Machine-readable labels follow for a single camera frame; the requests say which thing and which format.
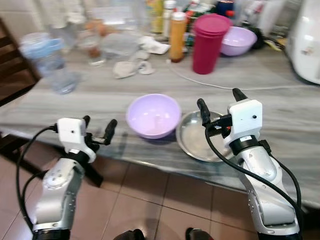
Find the round steel plate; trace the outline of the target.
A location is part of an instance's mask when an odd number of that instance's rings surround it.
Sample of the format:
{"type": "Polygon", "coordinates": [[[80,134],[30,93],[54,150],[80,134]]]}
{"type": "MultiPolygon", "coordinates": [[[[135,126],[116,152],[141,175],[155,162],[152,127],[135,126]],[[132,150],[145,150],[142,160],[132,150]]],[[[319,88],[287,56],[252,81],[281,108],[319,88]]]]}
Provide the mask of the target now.
{"type": "Polygon", "coordinates": [[[178,145],[188,156],[201,162],[217,163],[222,161],[204,137],[205,128],[202,126],[199,110],[183,115],[176,127],[175,135],[178,145]]]}

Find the light purple plastic bowl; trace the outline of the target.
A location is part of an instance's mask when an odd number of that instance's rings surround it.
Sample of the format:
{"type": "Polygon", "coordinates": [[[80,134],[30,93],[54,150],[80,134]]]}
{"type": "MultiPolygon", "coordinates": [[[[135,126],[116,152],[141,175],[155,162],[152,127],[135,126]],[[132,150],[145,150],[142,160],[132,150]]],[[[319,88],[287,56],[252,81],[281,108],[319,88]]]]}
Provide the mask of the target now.
{"type": "Polygon", "coordinates": [[[258,40],[253,31],[232,26],[222,39],[221,54],[237,57],[248,52],[258,40]]]}
{"type": "Polygon", "coordinates": [[[128,126],[140,137],[157,140],[172,134],[182,117],[182,107],[167,94],[145,94],[126,110],[128,126]]]}

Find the magenta plastic tumbler with lid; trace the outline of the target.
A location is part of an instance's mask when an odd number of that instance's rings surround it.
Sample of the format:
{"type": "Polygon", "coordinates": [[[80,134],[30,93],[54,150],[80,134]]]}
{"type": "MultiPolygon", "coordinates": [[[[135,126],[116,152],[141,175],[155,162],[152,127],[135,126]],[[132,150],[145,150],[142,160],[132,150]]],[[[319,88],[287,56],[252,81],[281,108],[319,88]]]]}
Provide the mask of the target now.
{"type": "Polygon", "coordinates": [[[232,25],[230,18],[215,13],[203,14],[194,21],[192,70],[195,73],[210,74],[214,71],[223,39],[232,25]]]}

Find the crumpled white cloth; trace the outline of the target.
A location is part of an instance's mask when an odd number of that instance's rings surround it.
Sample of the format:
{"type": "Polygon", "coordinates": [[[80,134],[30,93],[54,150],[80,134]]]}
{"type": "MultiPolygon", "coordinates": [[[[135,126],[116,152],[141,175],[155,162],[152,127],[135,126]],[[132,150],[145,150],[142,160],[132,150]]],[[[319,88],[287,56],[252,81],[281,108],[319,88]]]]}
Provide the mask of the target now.
{"type": "Polygon", "coordinates": [[[147,61],[150,53],[146,50],[138,50],[128,61],[116,62],[112,71],[116,79],[132,77],[136,74],[153,74],[156,69],[147,61]]]}

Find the clear bottle with blue cap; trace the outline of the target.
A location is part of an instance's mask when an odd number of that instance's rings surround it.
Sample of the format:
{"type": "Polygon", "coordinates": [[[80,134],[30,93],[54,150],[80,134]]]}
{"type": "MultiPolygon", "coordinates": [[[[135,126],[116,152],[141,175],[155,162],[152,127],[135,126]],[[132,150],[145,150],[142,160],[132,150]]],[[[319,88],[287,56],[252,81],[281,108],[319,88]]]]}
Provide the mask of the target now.
{"type": "Polygon", "coordinates": [[[24,35],[19,44],[20,52],[32,62],[55,93],[68,94],[78,86],[80,76],[66,67],[62,55],[65,43],[61,38],[53,38],[47,32],[35,32],[24,35]]]}

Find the clear glass jar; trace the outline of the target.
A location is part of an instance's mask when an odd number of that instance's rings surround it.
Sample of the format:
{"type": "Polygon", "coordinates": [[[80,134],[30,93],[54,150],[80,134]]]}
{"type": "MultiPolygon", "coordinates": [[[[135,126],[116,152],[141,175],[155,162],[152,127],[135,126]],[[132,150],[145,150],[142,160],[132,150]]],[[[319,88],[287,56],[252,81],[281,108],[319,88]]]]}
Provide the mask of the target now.
{"type": "Polygon", "coordinates": [[[77,47],[88,57],[90,66],[100,67],[106,62],[100,49],[100,36],[92,30],[80,30],[77,34],[77,47]]]}

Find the orange bottle with white cap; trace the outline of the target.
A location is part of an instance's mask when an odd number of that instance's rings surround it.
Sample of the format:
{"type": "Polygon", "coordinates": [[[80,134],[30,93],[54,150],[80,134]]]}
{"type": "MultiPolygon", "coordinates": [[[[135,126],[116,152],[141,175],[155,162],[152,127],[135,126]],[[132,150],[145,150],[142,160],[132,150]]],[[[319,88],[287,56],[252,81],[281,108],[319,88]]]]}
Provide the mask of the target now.
{"type": "Polygon", "coordinates": [[[171,14],[170,34],[169,34],[169,59],[172,63],[178,63],[183,60],[185,54],[185,33],[187,26],[186,13],[176,11],[171,14]]]}

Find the clear plastic container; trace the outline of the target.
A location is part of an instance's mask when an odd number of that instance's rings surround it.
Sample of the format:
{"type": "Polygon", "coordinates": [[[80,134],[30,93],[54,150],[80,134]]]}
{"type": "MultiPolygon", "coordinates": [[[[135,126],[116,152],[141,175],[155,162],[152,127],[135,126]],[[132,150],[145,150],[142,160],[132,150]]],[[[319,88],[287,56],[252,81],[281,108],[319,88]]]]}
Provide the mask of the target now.
{"type": "Polygon", "coordinates": [[[138,37],[128,33],[110,33],[103,37],[100,48],[108,60],[128,60],[139,49],[138,37]]]}

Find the dark wooden chair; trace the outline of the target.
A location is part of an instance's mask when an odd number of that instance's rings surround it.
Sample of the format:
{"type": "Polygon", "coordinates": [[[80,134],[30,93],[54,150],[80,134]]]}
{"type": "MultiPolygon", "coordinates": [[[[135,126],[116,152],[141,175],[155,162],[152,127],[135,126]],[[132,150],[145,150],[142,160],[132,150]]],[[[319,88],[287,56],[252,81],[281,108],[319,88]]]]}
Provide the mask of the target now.
{"type": "Polygon", "coordinates": [[[19,50],[19,41],[0,18],[0,106],[27,94],[41,74],[19,50]]]}

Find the white kitchen appliance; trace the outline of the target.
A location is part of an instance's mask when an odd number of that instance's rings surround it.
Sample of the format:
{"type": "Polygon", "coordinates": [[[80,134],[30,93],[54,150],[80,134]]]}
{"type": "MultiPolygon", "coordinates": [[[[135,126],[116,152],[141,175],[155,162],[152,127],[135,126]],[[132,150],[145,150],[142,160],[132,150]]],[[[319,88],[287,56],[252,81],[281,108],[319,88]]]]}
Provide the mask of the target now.
{"type": "Polygon", "coordinates": [[[320,0],[302,0],[285,53],[298,80],[320,84],[320,0]]]}

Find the dark blue jar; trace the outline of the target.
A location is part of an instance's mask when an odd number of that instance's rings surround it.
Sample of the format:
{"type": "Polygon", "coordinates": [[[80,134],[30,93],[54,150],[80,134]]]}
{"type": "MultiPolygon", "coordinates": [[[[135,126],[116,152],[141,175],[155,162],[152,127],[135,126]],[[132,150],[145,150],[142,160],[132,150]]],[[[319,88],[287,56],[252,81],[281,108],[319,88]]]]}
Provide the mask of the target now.
{"type": "Polygon", "coordinates": [[[226,18],[233,18],[234,4],[235,0],[218,0],[215,3],[214,13],[226,18]]]}

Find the black left robot foot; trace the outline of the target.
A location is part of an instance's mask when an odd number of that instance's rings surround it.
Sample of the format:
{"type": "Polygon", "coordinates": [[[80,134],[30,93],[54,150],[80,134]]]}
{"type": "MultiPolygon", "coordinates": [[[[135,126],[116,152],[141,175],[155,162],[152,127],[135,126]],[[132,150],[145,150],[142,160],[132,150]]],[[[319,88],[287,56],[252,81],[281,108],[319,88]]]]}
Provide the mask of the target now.
{"type": "Polygon", "coordinates": [[[118,234],[113,240],[146,240],[146,236],[140,229],[128,230],[118,234]]]}

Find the black robot foot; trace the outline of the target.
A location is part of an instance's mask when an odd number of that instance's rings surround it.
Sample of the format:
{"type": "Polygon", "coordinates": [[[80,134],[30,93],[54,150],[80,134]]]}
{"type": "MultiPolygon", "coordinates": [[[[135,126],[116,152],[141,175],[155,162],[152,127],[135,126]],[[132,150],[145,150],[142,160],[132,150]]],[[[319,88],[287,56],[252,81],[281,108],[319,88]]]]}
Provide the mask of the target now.
{"type": "Polygon", "coordinates": [[[128,230],[118,234],[113,240],[146,240],[146,236],[140,229],[128,230]]]}
{"type": "Polygon", "coordinates": [[[189,227],[185,231],[185,240],[214,240],[205,230],[189,227]]]}

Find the black right robot foot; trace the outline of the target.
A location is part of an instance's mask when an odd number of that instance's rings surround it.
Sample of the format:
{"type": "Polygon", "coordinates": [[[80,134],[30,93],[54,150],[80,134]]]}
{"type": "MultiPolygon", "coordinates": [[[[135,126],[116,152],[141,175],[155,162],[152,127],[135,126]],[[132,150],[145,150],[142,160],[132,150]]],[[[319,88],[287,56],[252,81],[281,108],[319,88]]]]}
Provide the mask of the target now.
{"type": "Polygon", "coordinates": [[[189,227],[185,231],[185,240],[214,240],[205,230],[189,227]]]}

